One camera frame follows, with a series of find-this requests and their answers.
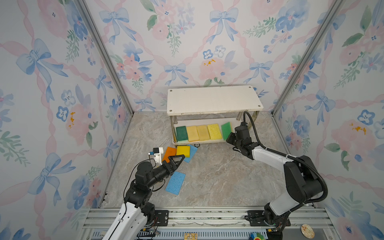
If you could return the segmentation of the light green sponge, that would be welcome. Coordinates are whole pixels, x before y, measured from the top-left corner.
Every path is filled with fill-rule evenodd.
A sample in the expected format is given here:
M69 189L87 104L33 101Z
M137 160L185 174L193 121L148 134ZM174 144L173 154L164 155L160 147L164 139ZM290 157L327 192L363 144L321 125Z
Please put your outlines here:
M222 129L222 135L223 135L223 140L226 141L230 134L232 133L232 124L231 122L227 122L223 125L221 125Z

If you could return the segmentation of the bright yellow porous sponge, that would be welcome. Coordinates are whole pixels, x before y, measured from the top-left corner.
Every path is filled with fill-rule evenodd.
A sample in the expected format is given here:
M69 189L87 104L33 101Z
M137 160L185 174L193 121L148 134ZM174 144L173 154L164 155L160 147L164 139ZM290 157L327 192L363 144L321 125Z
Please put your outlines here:
M210 135L210 140L216 141L216 140L223 139L223 136L218 124L210 124L210 125L207 125L207 127Z

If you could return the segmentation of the small yellow sponge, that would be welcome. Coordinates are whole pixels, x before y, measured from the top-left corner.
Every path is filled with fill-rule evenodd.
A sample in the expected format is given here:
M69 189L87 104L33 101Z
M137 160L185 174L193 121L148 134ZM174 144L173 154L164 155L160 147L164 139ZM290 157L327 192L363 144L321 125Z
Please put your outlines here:
M190 157L191 147L190 146L177 146L177 155L184 155L186 158Z

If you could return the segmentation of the blue sponge back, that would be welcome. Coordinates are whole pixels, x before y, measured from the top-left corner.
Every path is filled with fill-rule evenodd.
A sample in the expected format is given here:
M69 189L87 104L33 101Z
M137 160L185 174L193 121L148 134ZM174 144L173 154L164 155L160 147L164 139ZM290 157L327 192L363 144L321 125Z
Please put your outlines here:
M189 145L189 147L190 147L190 156L186 157L184 159L184 162L186 162L186 163L189 163L191 161L191 159L194 157L194 155L196 154L196 152L198 150L198 148L193 146L193 145Z

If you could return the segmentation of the dark green scouring sponge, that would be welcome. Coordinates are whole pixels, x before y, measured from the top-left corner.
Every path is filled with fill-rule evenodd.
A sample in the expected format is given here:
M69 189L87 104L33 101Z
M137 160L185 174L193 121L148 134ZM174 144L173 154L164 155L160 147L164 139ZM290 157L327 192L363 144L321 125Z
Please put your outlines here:
M178 142L187 141L189 139L186 126L176 127L176 135Z

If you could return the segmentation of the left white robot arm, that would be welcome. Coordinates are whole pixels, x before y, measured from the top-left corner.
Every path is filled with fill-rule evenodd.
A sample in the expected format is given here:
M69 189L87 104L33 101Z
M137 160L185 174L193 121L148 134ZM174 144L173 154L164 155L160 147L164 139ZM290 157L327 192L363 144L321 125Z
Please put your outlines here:
M124 202L104 240L134 240L145 226L155 222L155 205L150 203L152 187L171 177L184 161L185 155L170 156L154 168L149 160L136 165L135 178L124 191Z

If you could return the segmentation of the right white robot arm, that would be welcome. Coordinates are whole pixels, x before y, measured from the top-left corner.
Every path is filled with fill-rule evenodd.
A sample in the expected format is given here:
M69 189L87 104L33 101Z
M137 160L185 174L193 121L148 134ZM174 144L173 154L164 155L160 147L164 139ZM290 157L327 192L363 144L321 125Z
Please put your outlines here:
M284 154L253 142L247 125L236 127L226 142L233 146L234 151L281 171L285 177L285 190L267 203L262 213L245 216L251 224L271 226L281 231L288 224L292 212L307 204L321 202L328 196L328 186L311 158Z

